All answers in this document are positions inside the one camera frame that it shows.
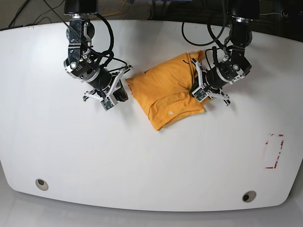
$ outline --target white table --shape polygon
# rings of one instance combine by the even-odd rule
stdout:
[[[127,77],[199,50],[183,40],[181,23],[110,23],[115,56],[134,67]],[[106,27],[94,25],[93,45],[104,50]],[[130,99],[107,112],[82,101],[89,85],[64,71],[65,31],[52,24],[0,32],[0,160],[12,189],[133,210],[240,210],[287,199],[303,158],[302,43],[254,33],[251,73],[224,89],[232,105],[214,100],[206,113],[157,132],[127,88]],[[185,33],[210,40],[204,25],[186,24]],[[274,169],[266,167],[280,138],[270,133],[284,135]],[[39,178],[47,191],[36,187]],[[248,191],[257,193],[251,203],[242,201]]]

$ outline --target white tabletop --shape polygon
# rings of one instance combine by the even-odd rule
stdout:
[[[110,23],[115,56],[134,67],[127,77],[199,50],[183,40],[178,22]],[[93,45],[104,50],[106,27],[94,25]],[[0,32],[0,160],[12,189],[134,210],[239,210],[286,200],[303,158],[302,43],[253,33],[246,51],[253,69],[225,89],[232,105],[214,100],[206,113],[157,132],[127,88],[130,99],[107,112],[82,101],[89,85],[63,67],[65,30],[53,24]],[[186,24],[185,33],[193,42],[210,40],[204,25]],[[266,167],[276,161],[280,138],[269,134],[284,140],[274,169]],[[47,191],[36,187],[38,178]],[[257,197],[244,203],[248,191]]]

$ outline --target folded yellow shirt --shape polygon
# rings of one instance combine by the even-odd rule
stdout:
[[[126,80],[155,130],[204,112],[204,103],[189,94],[196,77],[196,68],[190,59],[200,61],[204,57],[203,51],[184,53]]]

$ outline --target black cable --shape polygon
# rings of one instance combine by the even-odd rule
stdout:
[[[13,24],[15,25],[15,21],[17,19],[17,17],[20,15],[20,13],[24,10],[24,8],[27,6],[27,4],[29,3],[30,0],[26,0],[21,7],[18,9],[15,17],[13,18],[13,20],[10,22],[9,27],[11,27]]]
[[[53,11],[54,14],[57,15],[57,17],[65,24],[65,26],[67,26],[67,27],[70,29],[70,31],[72,31],[72,32],[81,40],[81,42],[83,43],[83,45],[85,45],[93,54],[95,54],[95,55],[98,56],[98,57],[105,57],[105,58],[109,58],[109,59],[112,59],[112,60],[115,60],[115,61],[120,61],[120,62],[124,63],[125,66],[122,67],[122,69],[124,69],[124,68],[127,67],[127,63],[126,63],[125,61],[123,61],[123,60],[121,60],[121,59],[118,59],[118,58],[114,58],[114,57],[102,55],[101,53],[98,53],[98,52],[96,52],[95,50],[93,50],[91,47],[89,47],[89,46],[82,40],[81,36],[80,36],[80,35],[79,35],[71,26],[69,26],[69,25],[68,25],[68,24],[59,16],[59,14],[56,13],[56,11],[53,10],[53,8],[47,3],[46,0],[42,0],[42,1],[44,1],[44,3],[51,9],[51,11]]]
[[[52,8],[52,9],[59,8],[64,2],[65,2],[65,0],[63,0],[58,6]],[[50,10],[48,10],[48,11],[46,11],[46,12],[40,14],[40,15],[36,18],[36,20],[33,22],[33,24],[38,24],[38,23],[36,23],[36,21],[39,19],[39,17],[41,17],[42,15],[44,15],[45,13],[48,13],[48,12],[50,12],[50,11],[52,11],[52,10],[50,9]]]
[[[209,43],[206,43],[206,44],[196,44],[196,43],[193,43],[191,41],[189,41],[186,37],[185,37],[185,34],[184,34],[184,22],[182,23],[182,28],[181,28],[181,31],[182,31],[182,36],[183,38],[186,40],[186,42],[188,42],[189,44],[192,44],[194,46],[208,46],[208,45],[211,45],[213,43],[215,43],[217,40],[219,40],[219,38],[221,37],[224,29],[225,29],[225,26],[226,26],[226,21],[227,21],[227,16],[226,16],[226,9],[225,9],[225,0],[222,0],[222,9],[223,9],[223,26],[222,26],[222,29],[219,33],[219,35],[213,39],[213,41],[209,42]]]
[[[52,20],[49,18],[49,17],[44,17],[44,18],[42,18],[41,20],[39,20],[36,24],[39,24],[41,21],[43,21],[44,19],[49,19],[49,21],[52,23]]]

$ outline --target yellow shirt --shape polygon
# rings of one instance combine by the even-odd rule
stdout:
[[[126,80],[155,130],[204,112],[203,103],[189,94],[196,77],[196,67],[190,59],[200,61],[204,57],[203,51],[184,53]]]

